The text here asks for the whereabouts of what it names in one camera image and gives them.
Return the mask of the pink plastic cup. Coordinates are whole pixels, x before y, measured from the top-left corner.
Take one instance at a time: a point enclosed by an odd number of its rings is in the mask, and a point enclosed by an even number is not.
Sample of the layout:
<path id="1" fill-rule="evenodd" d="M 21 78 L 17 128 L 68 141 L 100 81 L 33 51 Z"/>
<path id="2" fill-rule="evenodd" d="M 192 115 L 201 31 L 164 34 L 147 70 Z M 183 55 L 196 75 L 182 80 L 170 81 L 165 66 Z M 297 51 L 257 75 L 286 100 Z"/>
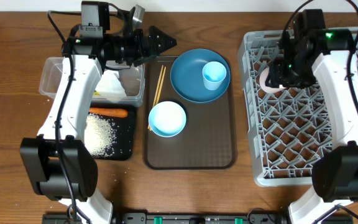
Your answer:
<path id="1" fill-rule="evenodd" d="M 259 77 L 259 84 L 261 86 L 261 89 L 266 92 L 266 93 L 276 93 L 282 90 L 285 90 L 286 88 L 282 85 L 280 85 L 278 88 L 272 88 L 269 87 L 265 84 L 265 82 L 267 81 L 269 75 L 269 67 L 265 68 L 262 73 L 260 74 Z"/>

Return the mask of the white napkin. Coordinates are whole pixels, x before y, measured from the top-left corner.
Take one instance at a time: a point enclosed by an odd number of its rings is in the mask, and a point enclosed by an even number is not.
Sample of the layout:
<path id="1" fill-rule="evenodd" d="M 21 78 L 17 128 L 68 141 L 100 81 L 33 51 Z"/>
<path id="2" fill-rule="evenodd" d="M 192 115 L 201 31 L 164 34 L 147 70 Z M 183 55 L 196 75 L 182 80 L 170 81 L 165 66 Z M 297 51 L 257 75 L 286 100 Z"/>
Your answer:
<path id="1" fill-rule="evenodd" d="M 125 98 L 126 92 L 119 81 L 119 72 L 105 70 L 94 91 L 94 96 L 104 98 L 113 103 L 117 103 Z"/>

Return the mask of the orange carrot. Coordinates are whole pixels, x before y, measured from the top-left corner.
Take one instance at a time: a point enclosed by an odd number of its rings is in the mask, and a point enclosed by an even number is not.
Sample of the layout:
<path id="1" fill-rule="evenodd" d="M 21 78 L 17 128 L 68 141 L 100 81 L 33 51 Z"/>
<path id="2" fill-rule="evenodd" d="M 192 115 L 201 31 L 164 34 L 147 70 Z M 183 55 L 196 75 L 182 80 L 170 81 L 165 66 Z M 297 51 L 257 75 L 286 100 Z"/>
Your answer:
<path id="1" fill-rule="evenodd" d="M 103 116 L 111 116 L 117 118 L 125 118 L 128 115 L 128 111 L 120 108 L 90 108 L 90 113 L 100 114 Z"/>

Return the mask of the light blue bowl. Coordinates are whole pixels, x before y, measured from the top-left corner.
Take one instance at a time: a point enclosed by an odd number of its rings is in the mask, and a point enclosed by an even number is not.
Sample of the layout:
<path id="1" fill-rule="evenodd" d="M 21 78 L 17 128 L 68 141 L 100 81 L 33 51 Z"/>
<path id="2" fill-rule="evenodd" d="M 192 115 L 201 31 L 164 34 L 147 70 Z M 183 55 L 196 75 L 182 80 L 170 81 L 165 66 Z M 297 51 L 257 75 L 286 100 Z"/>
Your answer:
<path id="1" fill-rule="evenodd" d="M 163 138 L 170 138 L 178 135 L 185 128 L 186 113 L 178 103 L 163 101 L 151 109 L 148 122 L 153 133 Z"/>

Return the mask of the pile of white rice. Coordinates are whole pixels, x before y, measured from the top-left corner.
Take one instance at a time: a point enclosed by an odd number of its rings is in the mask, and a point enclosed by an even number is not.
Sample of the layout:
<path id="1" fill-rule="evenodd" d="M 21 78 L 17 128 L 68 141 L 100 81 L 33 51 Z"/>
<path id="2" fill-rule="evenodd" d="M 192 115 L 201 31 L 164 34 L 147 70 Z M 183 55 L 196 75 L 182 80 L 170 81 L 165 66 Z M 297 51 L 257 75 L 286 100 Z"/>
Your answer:
<path id="1" fill-rule="evenodd" d="M 85 146 L 94 158 L 108 158 L 115 154 L 116 124 L 112 119 L 90 113 L 86 119 Z"/>

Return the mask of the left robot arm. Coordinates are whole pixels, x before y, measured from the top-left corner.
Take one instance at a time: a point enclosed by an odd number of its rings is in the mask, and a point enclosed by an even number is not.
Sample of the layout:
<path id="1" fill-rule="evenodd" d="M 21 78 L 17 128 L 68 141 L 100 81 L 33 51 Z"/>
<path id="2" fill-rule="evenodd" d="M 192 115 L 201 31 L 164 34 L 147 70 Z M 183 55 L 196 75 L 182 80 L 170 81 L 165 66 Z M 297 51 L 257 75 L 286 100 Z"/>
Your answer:
<path id="1" fill-rule="evenodd" d="M 83 1 L 81 23 L 62 37 L 63 71 L 53 105 L 36 137 L 20 155 L 33 191 L 67 206 L 44 223 L 116 223 L 112 202 L 97 188 L 98 166 L 84 144 L 86 119 L 107 62 L 139 66 L 176 46 L 155 26 L 140 28 L 144 8 L 118 9 L 120 31 L 110 33 L 110 2 Z"/>

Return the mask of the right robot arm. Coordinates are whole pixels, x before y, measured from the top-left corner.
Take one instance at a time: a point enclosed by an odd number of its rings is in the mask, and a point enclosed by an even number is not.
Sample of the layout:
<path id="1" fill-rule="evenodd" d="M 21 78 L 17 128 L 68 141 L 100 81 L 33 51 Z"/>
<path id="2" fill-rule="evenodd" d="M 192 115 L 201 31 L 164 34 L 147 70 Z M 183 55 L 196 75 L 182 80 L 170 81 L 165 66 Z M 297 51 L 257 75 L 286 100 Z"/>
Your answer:
<path id="1" fill-rule="evenodd" d="M 318 84 L 331 123 L 332 151 L 312 168 L 312 185 L 288 206 L 287 223 L 321 223 L 358 202 L 358 34 L 328 29 L 320 9 L 297 9 L 282 32 L 284 56 L 260 75 L 267 93 Z"/>

